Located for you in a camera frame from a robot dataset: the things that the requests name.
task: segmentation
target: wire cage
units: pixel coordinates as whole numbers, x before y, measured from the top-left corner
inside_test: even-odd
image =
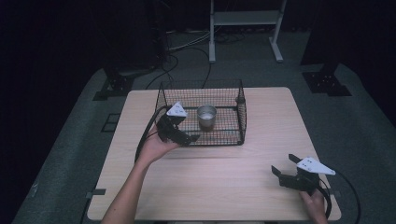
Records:
[[[244,144],[247,130],[247,106],[242,80],[167,81],[158,91],[156,110],[180,102],[188,116],[178,128],[199,136],[190,146],[239,146]],[[217,109],[216,123],[210,132],[199,125],[197,109],[213,105]]]

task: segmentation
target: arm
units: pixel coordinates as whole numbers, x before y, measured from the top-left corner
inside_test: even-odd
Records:
[[[305,191],[300,191],[300,196],[303,199],[305,208],[311,220],[315,224],[327,224],[328,221],[325,216],[324,199],[320,191],[315,190],[311,196]]]
[[[164,143],[158,136],[155,125],[148,136],[139,159],[134,164],[116,198],[108,207],[102,223],[134,223],[137,202],[149,166],[167,152],[178,147],[178,144],[173,142]]]

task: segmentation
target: metal cup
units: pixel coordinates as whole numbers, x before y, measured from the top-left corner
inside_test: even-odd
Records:
[[[202,131],[210,132],[216,123],[217,109],[213,105],[201,105],[197,109],[198,122]]]

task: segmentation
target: white shelf frame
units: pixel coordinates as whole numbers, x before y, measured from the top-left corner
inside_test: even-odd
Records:
[[[267,25],[274,24],[276,26],[274,35],[269,37],[271,48],[278,63],[283,62],[282,54],[277,46],[277,38],[282,24],[283,15],[285,13],[287,0],[282,0],[279,10],[267,11],[231,11],[231,12],[215,12],[214,0],[210,2],[210,40],[209,40],[209,61],[216,62],[215,47],[215,26],[223,25]]]

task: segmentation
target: wooden table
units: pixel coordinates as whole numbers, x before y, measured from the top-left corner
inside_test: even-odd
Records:
[[[237,147],[181,147],[148,170],[136,220],[276,221],[307,220],[298,191],[280,187],[271,172],[294,175],[292,153],[317,153],[287,88],[244,88],[247,135]],[[136,146],[153,111],[158,91],[131,91],[122,110],[97,183],[88,217],[102,219],[134,165]],[[341,217],[332,197],[330,220]]]

